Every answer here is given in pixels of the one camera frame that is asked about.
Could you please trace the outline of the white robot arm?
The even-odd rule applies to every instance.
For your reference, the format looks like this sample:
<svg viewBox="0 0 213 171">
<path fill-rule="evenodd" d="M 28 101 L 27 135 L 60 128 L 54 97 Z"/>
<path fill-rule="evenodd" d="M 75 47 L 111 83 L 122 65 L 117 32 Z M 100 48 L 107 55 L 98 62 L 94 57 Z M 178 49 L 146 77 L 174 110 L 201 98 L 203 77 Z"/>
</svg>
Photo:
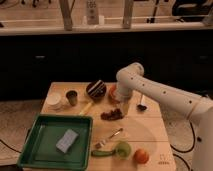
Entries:
<svg viewBox="0 0 213 171">
<path fill-rule="evenodd" d="M 132 63 L 116 73 L 115 99 L 128 101 L 133 91 L 170 107 L 198 126 L 190 171 L 213 171 L 213 100 L 144 77 L 144 68 Z"/>
</svg>

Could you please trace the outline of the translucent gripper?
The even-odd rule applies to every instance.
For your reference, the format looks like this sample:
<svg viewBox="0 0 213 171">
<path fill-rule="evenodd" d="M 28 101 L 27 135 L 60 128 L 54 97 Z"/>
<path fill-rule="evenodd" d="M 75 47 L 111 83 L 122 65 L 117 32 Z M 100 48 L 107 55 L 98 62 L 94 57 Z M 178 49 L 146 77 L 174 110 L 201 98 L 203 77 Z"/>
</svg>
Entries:
<svg viewBox="0 0 213 171">
<path fill-rule="evenodd" d="M 120 109 L 122 116 L 126 116 L 128 114 L 131 98 L 118 96 L 116 100 L 118 101 L 117 107 Z"/>
</svg>

